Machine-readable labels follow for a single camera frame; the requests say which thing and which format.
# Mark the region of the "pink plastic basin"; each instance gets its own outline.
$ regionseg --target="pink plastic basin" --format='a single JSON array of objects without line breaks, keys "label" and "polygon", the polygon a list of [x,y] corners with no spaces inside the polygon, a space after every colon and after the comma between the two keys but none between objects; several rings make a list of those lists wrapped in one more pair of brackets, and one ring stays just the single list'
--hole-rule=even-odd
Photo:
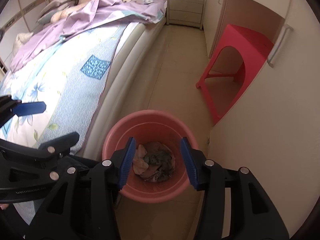
[{"label": "pink plastic basin", "polygon": [[198,144],[190,129],[171,114],[144,110],[129,114],[117,122],[104,142],[102,159],[109,159],[114,151],[123,149],[129,137],[139,144],[159,141],[172,150],[176,159],[172,177],[164,182],[145,182],[131,168],[127,184],[120,191],[124,196],[143,203],[159,203],[175,198],[189,185],[186,168],[180,154],[180,139],[187,137],[191,146]]}]

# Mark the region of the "white nightstand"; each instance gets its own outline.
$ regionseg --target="white nightstand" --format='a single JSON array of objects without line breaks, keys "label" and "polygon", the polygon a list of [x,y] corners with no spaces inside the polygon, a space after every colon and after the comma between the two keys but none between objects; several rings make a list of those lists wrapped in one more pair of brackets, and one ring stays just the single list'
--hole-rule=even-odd
[{"label": "white nightstand", "polygon": [[180,24],[202,30],[206,0],[168,0],[167,25]]}]

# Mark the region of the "stool seat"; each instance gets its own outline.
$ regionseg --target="stool seat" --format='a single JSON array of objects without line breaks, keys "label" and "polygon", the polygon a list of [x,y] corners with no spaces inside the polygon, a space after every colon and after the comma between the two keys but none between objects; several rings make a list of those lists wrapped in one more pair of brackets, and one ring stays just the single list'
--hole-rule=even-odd
[{"label": "stool seat", "polygon": [[[243,59],[241,67],[237,73],[209,74],[220,52],[225,47],[233,47],[240,53]],[[204,70],[200,80],[196,84],[196,87],[200,88],[202,91],[215,124],[230,110],[230,108],[238,101],[244,91],[251,84],[252,80],[256,77],[259,70],[267,60],[272,47],[273,43],[266,36],[259,32],[237,25],[229,24],[226,26],[220,41],[212,54],[209,64]],[[222,114],[218,114],[208,88],[204,82],[207,78],[217,77],[233,77],[234,81],[242,84],[237,95]]]}]

